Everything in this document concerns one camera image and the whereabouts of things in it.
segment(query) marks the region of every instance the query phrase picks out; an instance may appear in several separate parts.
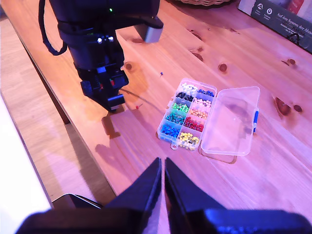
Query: wicker basket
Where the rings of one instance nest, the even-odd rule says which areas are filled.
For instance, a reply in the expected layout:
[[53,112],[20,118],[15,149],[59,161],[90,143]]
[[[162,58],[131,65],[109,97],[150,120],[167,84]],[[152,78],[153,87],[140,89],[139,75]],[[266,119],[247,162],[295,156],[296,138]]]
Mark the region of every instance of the wicker basket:
[[193,5],[204,5],[204,6],[211,6],[211,5],[219,5],[226,1],[231,0],[180,0],[183,3],[193,4]]

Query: plastic storage box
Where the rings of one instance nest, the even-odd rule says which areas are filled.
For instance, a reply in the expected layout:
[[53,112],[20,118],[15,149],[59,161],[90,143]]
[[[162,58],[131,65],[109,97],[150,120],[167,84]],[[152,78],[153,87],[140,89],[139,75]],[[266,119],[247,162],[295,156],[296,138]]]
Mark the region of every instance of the plastic storage box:
[[245,156],[257,124],[259,96],[256,86],[217,93],[211,85],[185,78],[168,103],[158,138],[171,143],[173,150],[194,152],[200,146],[203,154]]

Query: black robotic arm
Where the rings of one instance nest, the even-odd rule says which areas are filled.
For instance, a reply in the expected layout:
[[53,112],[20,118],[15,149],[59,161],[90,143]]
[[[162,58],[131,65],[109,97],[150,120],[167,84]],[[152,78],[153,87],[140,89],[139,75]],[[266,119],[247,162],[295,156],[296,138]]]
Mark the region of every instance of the black robotic arm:
[[146,42],[157,42],[163,23],[157,17],[159,0],[50,0],[58,20],[63,47],[53,49],[44,29],[45,0],[39,1],[43,43],[55,56],[67,47],[74,60],[83,93],[109,111],[124,103],[120,88],[129,83],[121,67],[123,50],[116,30],[135,26]]

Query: clear plastic lid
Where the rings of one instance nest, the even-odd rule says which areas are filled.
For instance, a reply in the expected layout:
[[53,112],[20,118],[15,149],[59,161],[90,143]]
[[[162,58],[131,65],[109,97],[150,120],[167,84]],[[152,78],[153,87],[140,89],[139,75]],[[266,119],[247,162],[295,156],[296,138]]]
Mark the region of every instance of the clear plastic lid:
[[201,149],[207,154],[245,156],[256,127],[260,89],[221,90],[203,132]]

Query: red push pin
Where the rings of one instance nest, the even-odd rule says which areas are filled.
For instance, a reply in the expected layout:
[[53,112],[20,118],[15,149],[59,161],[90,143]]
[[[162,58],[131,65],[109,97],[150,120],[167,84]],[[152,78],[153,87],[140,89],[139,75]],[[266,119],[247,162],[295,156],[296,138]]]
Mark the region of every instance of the red push pin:
[[[143,104],[141,104],[141,105],[143,105]],[[139,105],[139,106],[136,106],[136,109],[138,110],[138,108],[141,106],[141,105]]]

